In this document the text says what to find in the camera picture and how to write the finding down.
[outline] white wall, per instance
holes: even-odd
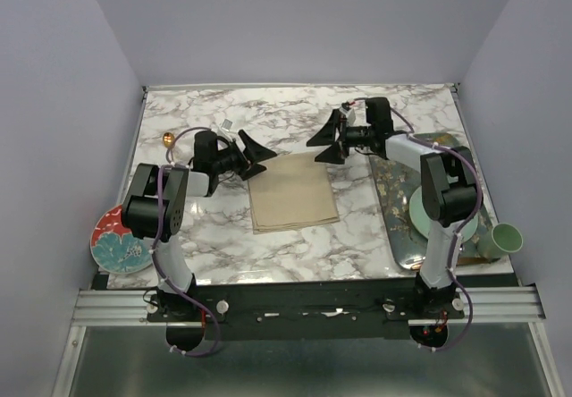
[[[0,394],[51,393],[142,92],[96,0],[0,0]]]
[[[509,0],[460,89],[500,220],[525,236],[513,256],[536,283],[572,395],[572,0]]]
[[[146,85],[459,81],[507,0],[97,0]]]

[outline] ceramic cup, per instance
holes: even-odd
[[[481,257],[495,259],[519,252],[522,244],[522,234],[514,225],[500,223],[480,238],[476,250]]]

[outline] cloth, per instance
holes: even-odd
[[[254,233],[296,230],[340,221],[324,163],[315,153],[289,154],[264,162],[248,180]]]

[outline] marble table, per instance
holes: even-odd
[[[321,151],[306,141],[330,112],[354,97],[384,96],[418,132],[446,131],[467,144],[453,97],[444,85],[287,87],[150,91],[135,156],[163,164],[162,135],[192,126],[215,129],[224,119],[278,154]],[[357,110],[355,124],[365,123]],[[175,158],[188,161],[193,138],[177,144]],[[186,261],[199,284],[278,283],[412,276],[391,255],[388,235],[366,156],[328,165],[340,221],[297,231],[253,234],[248,184],[239,177],[219,185],[211,198],[187,198],[181,231]],[[487,197],[485,205],[492,212]],[[511,273],[506,258],[493,265],[462,266],[460,275]],[[156,285],[152,267],[110,275],[108,288]]]

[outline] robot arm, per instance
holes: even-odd
[[[200,131],[195,136],[192,166],[177,165],[163,175],[163,233],[156,247],[157,265],[181,291],[187,292],[194,275],[185,263],[177,232],[181,228],[187,196],[209,197],[218,186],[219,175],[233,171],[247,180],[266,168],[259,164],[275,157],[272,150],[257,144],[244,131],[238,132],[245,148],[240,151],[234,139],[221,139],[213,131]],[[226,148],[219,149],[219,140]],[[122,204],[122,224],[138,239],[155,238],[159,224],[157,178],[159,166],[139,164]],[[165,282],[158,288],[165,293],[175,291]]]
[[[467,148],[456,148],[469,163]],[[420,145],[406,134],[385,141],[388,160],[402,163],[421,173],[421,192],[425,212],[432,219],[425,261],[419,272],[428,288],[441,289],[452,284],[447,267],[453,234],[469,216],[476,203],[476,181],[458,160]],[[457,264],[459,243],[453,252]]]
[[[309,147],[329,146],[315,160],[339,165],[344,163],[350,148],[369,148],[384,159],[421,173],[423,205],[433,221],[417,286],[430,300],[452,298],[455,285],[447,268],[449,262],[457,264],[459,244],[451,259],[450,245],[455,231],[475,207],[473,174],[456,157],[421,145],[403,131],[395,131],[387,98],[366,99],[368,126],[351,126],[352,113],[350,103],[333,110],[326,125],[307,142]],[[472,163],[468,148],[454,150]]]

